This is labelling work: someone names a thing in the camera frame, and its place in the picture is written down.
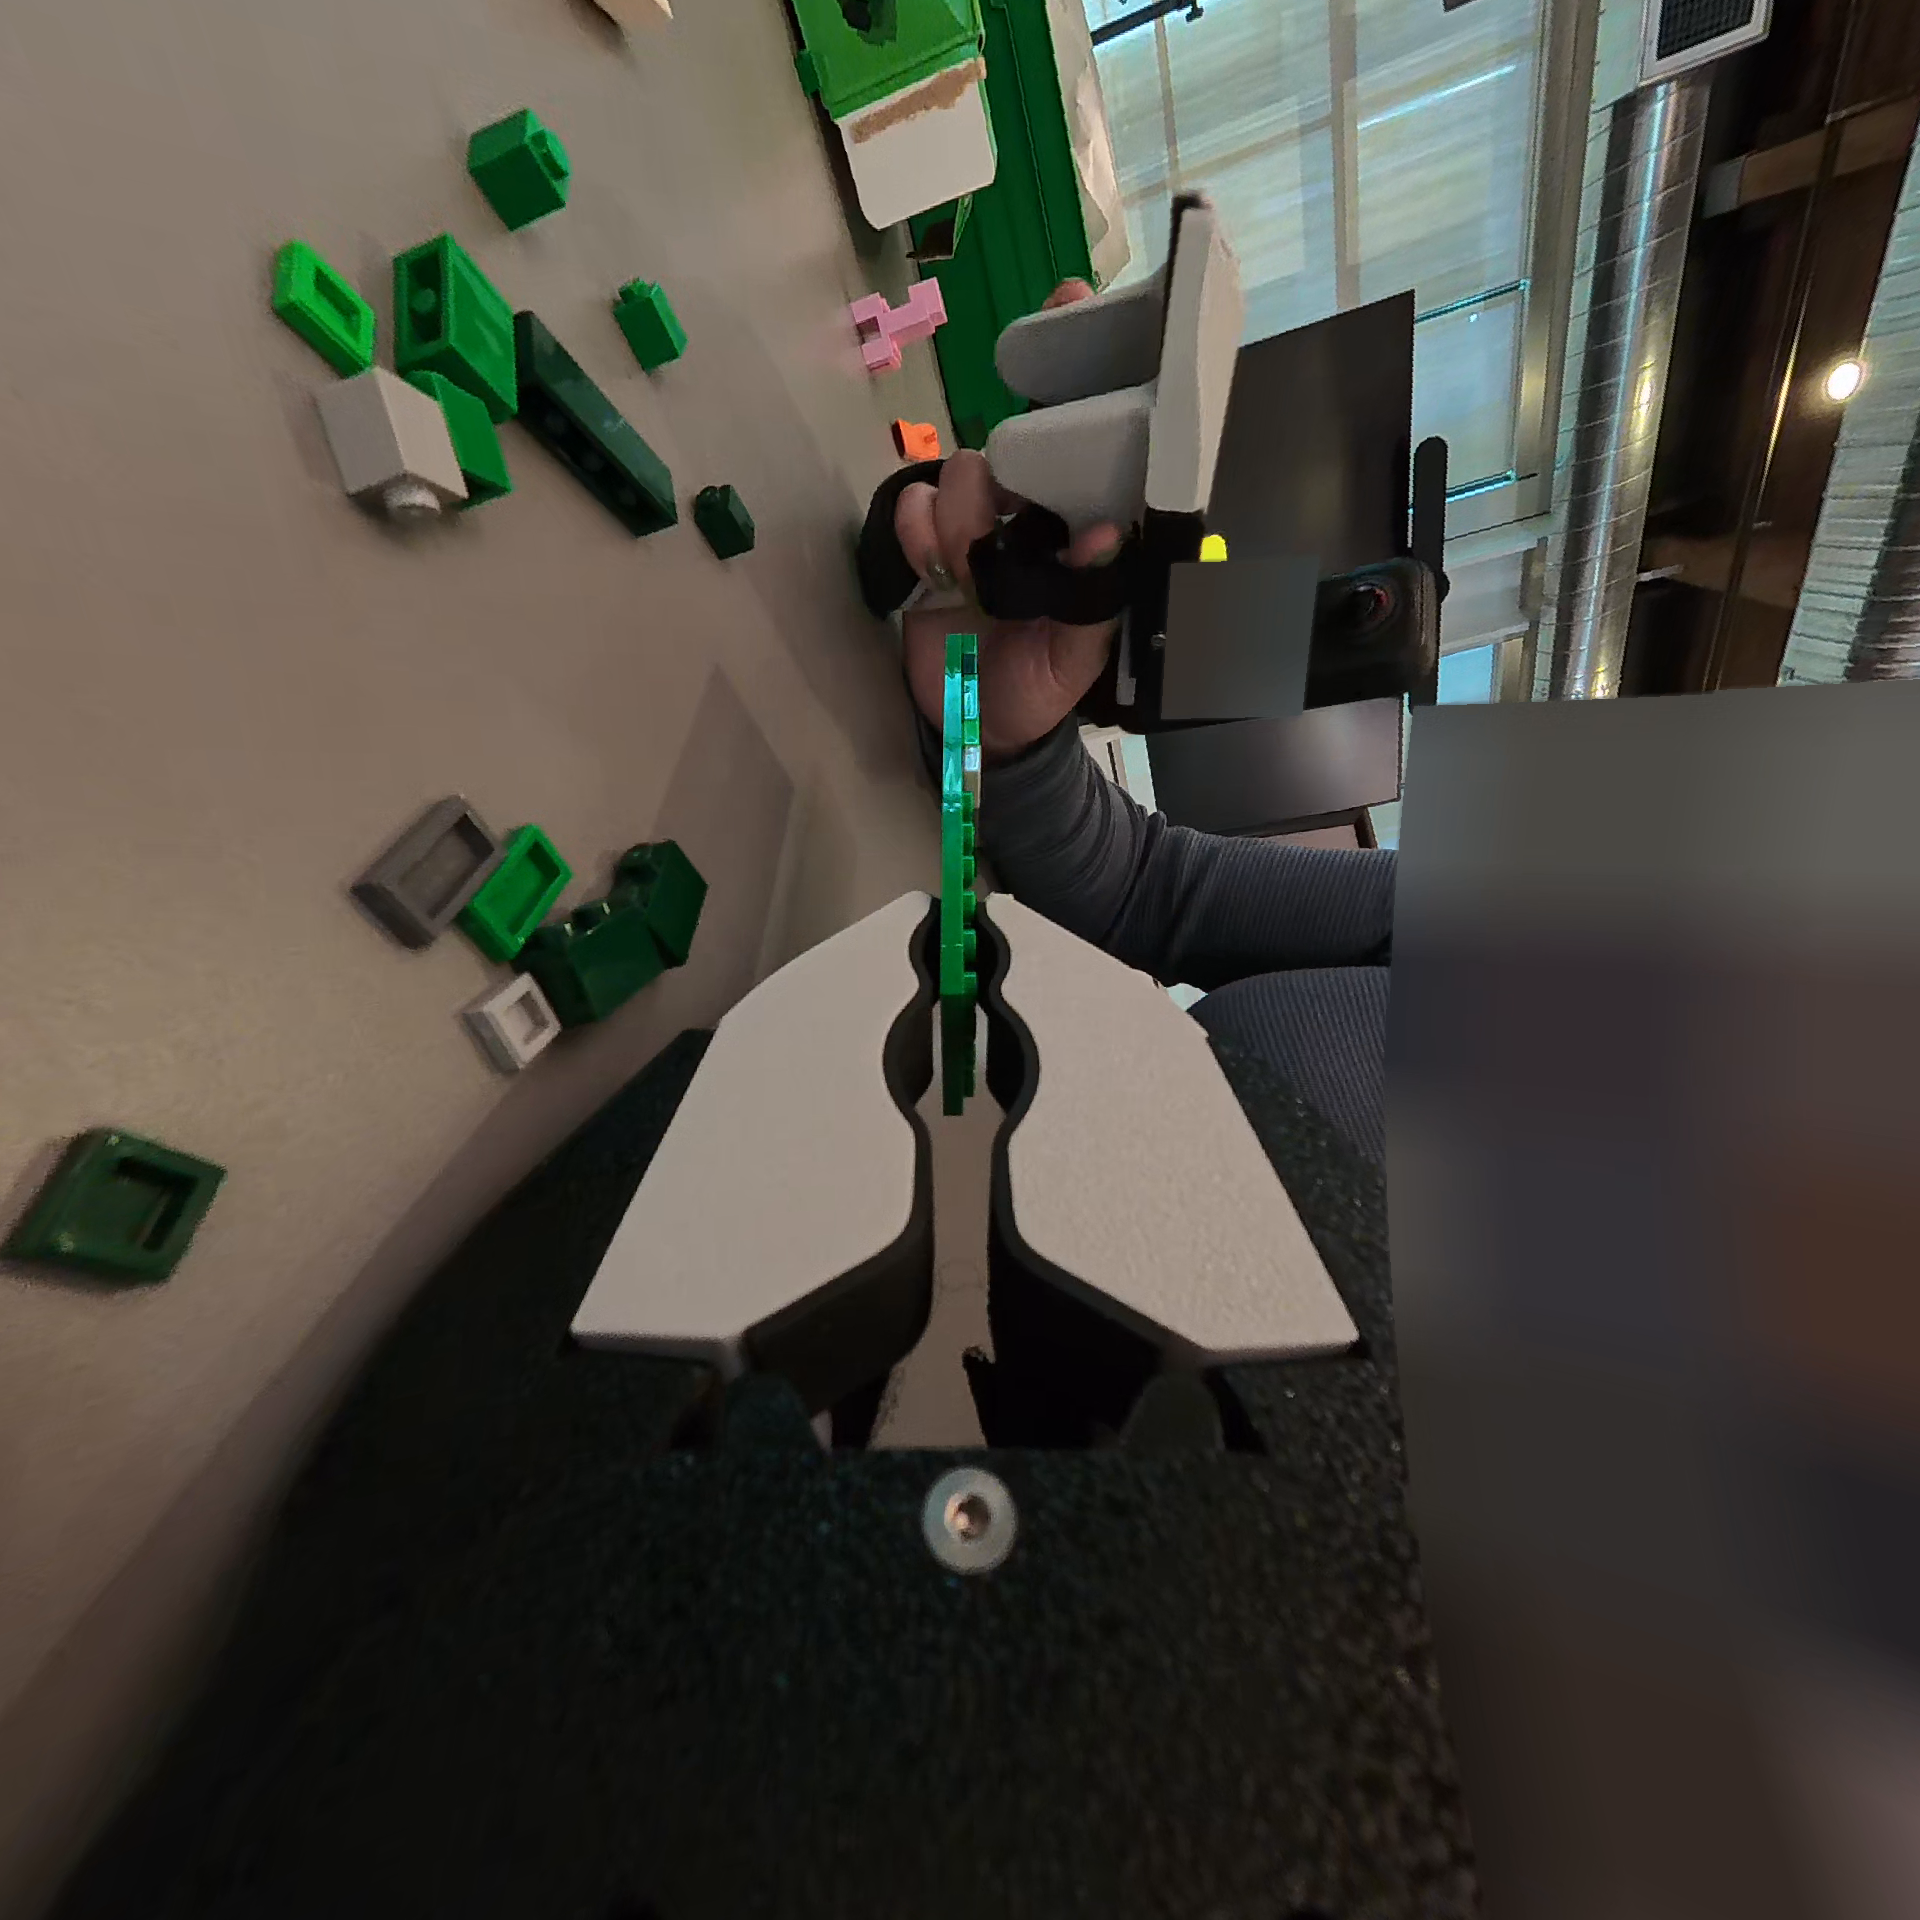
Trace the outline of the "dark green slope brick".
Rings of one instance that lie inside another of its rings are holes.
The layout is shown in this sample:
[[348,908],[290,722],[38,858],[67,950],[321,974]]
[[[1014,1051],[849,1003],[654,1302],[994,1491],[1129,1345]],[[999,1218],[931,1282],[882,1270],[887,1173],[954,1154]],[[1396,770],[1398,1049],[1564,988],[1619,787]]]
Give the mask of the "dark green slope brick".
[[527,936],[513,965],[530,976],[562,1028],[599,1025],[665,972],[636,896],[607,896]]
[[607,902],[631,915],[654,941],[665,970],[681,970],[705,913],[707,878],[675,838],[636,844],[614,865]]

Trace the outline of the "person's leg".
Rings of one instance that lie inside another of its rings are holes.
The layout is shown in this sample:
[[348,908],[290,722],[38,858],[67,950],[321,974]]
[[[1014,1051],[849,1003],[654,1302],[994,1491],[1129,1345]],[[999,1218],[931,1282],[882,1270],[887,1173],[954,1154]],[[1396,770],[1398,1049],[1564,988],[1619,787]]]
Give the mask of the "person's leg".
[[1311,966],[1212,990],[1188,1014],[1212,1040],[1268,1062],[1382,1165],[1388,998],[1388,966]]

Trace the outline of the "light grey studded brick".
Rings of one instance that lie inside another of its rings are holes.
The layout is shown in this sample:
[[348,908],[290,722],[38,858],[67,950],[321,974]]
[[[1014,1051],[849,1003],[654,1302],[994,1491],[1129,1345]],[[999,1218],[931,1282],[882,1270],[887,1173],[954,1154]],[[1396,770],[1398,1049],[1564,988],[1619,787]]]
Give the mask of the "light grey studded brick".
[[386,369],[315,392],[342,491],[383,521],[425,521],[468,500],[442,406]]

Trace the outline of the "bright green oblong tile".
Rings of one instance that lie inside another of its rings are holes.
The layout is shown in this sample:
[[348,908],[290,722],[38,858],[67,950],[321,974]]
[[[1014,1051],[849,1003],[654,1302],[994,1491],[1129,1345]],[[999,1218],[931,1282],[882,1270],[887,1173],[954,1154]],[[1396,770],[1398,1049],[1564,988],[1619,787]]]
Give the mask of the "bright green oblong tile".
[[543,923],[572,881],[572,866],[537,824],[518,825],[499,865],[454,917],[460,933],[494,965],[507,966]]

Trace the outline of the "green brick wall build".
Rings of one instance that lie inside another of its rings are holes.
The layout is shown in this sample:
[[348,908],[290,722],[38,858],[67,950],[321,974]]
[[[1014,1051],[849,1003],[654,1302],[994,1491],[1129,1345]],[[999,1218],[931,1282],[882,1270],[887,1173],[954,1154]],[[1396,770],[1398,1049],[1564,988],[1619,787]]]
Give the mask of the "green brick wall build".
[[980,788],[979,637],[945,644],[939,1014],[945,1116],[977,1091],[977,802]]

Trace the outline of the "large window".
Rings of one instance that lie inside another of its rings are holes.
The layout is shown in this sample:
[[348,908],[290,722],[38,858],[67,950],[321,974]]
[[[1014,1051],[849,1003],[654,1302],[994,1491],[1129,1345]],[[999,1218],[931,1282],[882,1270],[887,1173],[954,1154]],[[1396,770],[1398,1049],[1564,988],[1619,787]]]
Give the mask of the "large window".
[[1517,672],[1541,611],[1599,22],[1564,2],[1086,5],[1134,243],[1219,204],[1252,340],[1413,296],[1413,438],[1445,438],[1442,644]]

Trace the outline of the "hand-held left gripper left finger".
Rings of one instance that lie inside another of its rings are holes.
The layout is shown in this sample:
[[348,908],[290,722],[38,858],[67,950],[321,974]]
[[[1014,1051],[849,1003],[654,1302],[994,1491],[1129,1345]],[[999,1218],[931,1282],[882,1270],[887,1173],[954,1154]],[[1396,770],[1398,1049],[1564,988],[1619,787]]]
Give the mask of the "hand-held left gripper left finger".
[[938,902],[871,913],[714,1028],[570,1323],[721,1378],[882,1385],[931,1312]]

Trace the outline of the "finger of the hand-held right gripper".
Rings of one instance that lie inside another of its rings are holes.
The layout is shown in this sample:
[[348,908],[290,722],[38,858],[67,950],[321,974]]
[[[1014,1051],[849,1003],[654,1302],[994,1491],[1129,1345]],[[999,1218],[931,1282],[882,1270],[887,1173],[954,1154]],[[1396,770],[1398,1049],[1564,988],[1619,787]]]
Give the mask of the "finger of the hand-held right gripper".
[[1204,194],[1170,210],[1162,350],[1148,422],[1143,504],[1164,515],[1210,507],[1244,331],[1241,265]]

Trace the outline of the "green studded brick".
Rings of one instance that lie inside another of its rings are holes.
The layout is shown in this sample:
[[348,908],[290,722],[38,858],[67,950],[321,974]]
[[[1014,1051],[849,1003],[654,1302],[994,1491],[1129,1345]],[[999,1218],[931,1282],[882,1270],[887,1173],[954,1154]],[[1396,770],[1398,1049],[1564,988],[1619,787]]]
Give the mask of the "green studded brick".
[[572,165],[559,134],[530,108],[473,130],[467,171],[507,230],[570,204]]

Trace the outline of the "long dark green brick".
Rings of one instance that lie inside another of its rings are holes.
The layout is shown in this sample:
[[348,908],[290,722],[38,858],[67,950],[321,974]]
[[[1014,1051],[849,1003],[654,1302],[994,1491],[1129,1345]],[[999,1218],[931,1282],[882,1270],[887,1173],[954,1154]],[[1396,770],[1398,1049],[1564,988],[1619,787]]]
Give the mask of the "long dark green brick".
[[517,421],[633,537],[678,524],[669,469],[530,308],[513,320]]

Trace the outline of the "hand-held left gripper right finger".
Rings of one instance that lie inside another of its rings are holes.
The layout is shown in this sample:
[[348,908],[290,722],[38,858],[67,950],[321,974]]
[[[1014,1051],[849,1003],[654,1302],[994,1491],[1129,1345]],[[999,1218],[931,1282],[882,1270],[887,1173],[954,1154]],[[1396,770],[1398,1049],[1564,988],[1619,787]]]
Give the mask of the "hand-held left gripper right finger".
[[1358,1330],[1204,1030],[1153,976],[994,893],[1014,1254],[1195,1364],[1346,1354]]

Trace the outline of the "metal duct pipe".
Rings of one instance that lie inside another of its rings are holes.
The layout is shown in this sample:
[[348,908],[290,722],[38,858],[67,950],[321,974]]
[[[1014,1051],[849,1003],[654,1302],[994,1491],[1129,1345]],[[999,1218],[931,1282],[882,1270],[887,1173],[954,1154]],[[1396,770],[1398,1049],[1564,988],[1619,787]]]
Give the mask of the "metal duct pipe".
[[1537,699],[1607,699],[1623,684],[1709,99],[1695,72],[1590,114]]

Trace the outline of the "dark green square tile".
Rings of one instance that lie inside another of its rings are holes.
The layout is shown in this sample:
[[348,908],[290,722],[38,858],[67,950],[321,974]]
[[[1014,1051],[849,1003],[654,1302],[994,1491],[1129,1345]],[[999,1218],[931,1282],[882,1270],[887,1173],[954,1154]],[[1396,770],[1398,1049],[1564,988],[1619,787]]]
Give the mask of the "dark green square tile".
[[4,1260],[97,1281],[170,1281],[227,1168],[117,1128],[75,1136],[4,1241]]

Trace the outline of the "dark grey tile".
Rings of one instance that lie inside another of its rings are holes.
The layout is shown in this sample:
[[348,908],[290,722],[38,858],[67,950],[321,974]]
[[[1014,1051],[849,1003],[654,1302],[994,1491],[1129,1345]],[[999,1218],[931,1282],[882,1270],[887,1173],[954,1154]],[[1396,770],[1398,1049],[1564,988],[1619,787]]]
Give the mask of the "dark grey tile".
[[506,846],[463,795],[427,805],[353,883],[353,899],[410,950],[433,947],[494,876]]

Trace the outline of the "small light grey tile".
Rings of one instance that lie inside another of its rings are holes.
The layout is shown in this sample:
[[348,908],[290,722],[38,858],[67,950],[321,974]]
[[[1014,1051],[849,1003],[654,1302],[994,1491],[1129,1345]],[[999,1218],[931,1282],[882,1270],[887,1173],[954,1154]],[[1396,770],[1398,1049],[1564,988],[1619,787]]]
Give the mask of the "small light grey tile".
[[460,1013],[468,1040],[502,1074],[525,1072],[564,1030],[534,976],[514,972]]

